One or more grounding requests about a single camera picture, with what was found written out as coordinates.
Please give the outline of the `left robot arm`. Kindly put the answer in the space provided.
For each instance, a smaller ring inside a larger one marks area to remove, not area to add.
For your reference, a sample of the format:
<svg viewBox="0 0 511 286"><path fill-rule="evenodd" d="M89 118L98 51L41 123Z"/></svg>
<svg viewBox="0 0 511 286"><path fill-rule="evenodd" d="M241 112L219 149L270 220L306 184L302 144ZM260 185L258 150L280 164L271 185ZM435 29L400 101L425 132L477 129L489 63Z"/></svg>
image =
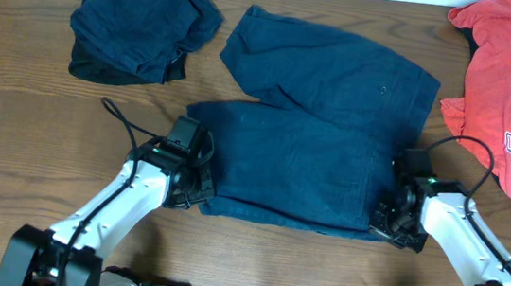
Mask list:
<svg viewBox="0 0 511 286"><path fill-rule="evenodd" d="M213 137L181 116L170 133L133 147L119 174L85 206L39 230L29 224L9 239L0 286L142 286L103 261L134 226L160 207L186 210L214 195Z"/></svg>

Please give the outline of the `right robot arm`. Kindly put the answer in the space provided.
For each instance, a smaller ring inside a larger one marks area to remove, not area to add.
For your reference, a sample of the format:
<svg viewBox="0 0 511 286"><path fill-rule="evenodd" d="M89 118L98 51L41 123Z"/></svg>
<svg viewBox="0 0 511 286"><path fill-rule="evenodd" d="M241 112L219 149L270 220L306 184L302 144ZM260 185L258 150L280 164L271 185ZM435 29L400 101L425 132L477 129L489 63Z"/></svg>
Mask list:
<svg viewBox="0 0 511 286"><path fill-rule="evenodd" d="M435 176L429 155L395 159L396 189L369 217L373 235L420 253L428 238L444 251L463 286L511 286L511 255L485 224L461 183Z"/></svg>

